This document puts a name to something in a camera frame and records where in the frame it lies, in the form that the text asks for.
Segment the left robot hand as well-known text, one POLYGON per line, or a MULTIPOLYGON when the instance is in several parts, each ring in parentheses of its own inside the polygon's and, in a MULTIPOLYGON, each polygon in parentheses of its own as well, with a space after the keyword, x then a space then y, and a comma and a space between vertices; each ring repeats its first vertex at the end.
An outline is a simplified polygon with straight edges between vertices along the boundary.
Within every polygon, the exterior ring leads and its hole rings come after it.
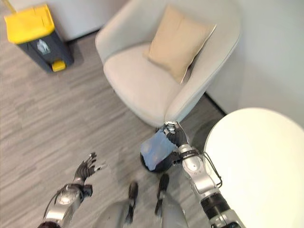
POLYGON ((105 162, 101 165, 95 165, 96 158, 96 153, 92 152, 86 160, 81 162, 74 174, 73 183, 84 185, 87 178, 107 167, 105 162))

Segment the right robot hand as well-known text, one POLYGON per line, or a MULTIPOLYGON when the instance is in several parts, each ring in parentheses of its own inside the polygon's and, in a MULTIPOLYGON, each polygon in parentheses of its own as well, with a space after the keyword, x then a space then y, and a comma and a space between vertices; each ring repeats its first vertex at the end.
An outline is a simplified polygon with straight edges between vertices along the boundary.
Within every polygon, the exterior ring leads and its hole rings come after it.
POLYGON ((189 144, 187 135, 179 122, 167 121, 161 128, 168 140, 178 148, 189 144))

